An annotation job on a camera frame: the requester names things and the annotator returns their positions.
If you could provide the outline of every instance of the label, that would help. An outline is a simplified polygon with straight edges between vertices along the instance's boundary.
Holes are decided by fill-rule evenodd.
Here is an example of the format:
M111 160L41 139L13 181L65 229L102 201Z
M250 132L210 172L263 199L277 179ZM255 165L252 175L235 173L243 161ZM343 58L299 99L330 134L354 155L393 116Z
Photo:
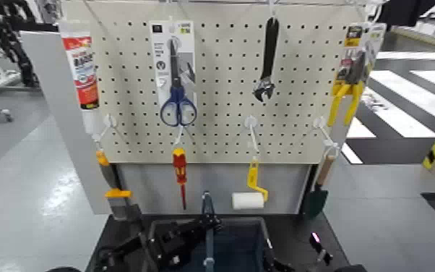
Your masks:
M346 47L359 46L361 36L363 35L363 28L360 25L352 25L348 29L348 34L345 37Z
M94 53L91 50L91 37L69 37L62 38L62 41L81 109L96 109L99 107L98 84L93 60Z
M376 61L376 55L383 44L385 32L386 25L382 23L371 24L370 22L360 22L353 23L348 27L344 42L344 53L335 76L332 95L336 95L340 87L345 83L345 78L353 65L353 61L357 59L361 52L366 53L366 72L364 73L363 81L367 81L369 72Z
M178 73L182 85L187 98L192 101L196 80L194 73L196 65L193 22L150 21L149 23L158 103L162 106L170 98L171 94L171 41L176 46L179 64Z

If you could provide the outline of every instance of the green scraper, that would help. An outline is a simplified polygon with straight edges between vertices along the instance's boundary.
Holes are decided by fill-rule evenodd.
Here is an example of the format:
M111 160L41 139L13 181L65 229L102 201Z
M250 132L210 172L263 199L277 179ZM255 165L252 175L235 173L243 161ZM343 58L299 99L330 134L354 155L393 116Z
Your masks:
M319 213L324 209L325 200L327 199L329 192L323 190L322 185L325 183L325 179L329 174L330 167L332 166L334 160L334 156L327 156L325 158L324 165L322 166L322 169L320 169L319 176L317 177L314 191L310 192L306 199L306 214L310 219L318 216Z

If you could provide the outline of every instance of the screwdriver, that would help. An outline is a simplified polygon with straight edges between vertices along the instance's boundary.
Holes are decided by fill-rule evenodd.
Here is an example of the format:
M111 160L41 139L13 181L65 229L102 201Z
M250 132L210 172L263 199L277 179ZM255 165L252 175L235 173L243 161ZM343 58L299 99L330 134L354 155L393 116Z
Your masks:
M183 148L176 148L173 154L173 167L176 169L177 183L181 185L182 207L186 209L186 151Z

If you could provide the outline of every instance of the scissors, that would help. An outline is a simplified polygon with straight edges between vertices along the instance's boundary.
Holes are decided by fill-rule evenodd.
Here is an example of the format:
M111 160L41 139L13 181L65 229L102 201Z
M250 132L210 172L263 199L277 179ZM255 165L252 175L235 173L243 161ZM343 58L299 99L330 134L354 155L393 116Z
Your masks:
M188 126L197 118L196 106L186 97L179 75L179 64L173 40L171 44L171 97L160 109L162 122L170 127Z

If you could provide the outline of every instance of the adhesive tube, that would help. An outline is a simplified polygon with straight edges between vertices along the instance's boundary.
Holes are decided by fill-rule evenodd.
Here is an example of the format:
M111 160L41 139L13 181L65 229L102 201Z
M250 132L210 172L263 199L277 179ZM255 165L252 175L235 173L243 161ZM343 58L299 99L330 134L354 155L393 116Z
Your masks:
M90 25L80 21L60 21L59 31L71 67L85 131L91 135L99 134L105 125L99 111L98 81L91 48Z

